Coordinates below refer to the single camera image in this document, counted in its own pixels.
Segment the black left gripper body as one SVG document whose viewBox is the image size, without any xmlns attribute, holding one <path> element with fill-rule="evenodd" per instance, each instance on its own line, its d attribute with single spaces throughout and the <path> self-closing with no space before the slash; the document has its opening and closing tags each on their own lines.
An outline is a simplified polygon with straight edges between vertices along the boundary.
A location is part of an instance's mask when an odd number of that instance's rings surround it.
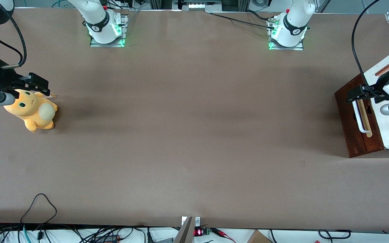
<svg viewBox="0 0 389 243">
<path fill-rule="evenodd" d="M 375 98 L 375 103 L 380 103 L 381 101 L 389 101 L 389 94 L 383 90 L 383 88 L 389 82 L 389 72 L 386 72 L 380 75 L 377 78 L 375 84 L 370 85 L 370 88 L 375 95 L 380 96 L 380 98 Z"/>
</svg>

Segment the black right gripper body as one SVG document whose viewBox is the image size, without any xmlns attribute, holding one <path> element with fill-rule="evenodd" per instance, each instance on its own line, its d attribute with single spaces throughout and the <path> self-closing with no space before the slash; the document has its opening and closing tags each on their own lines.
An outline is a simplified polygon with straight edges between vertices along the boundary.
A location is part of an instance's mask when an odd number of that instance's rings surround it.
<svg viewBox="0 0 389 243">
<path fill-rule="evenodd" d="M 6 92 L 6 90 L 14 90 L 24 88 L 24 83 L 20 78 L 21 75 L 17 74 L 14 69 L 2 69 L 6 62 L 0 60 L 0 91 Z"/>
</svg>

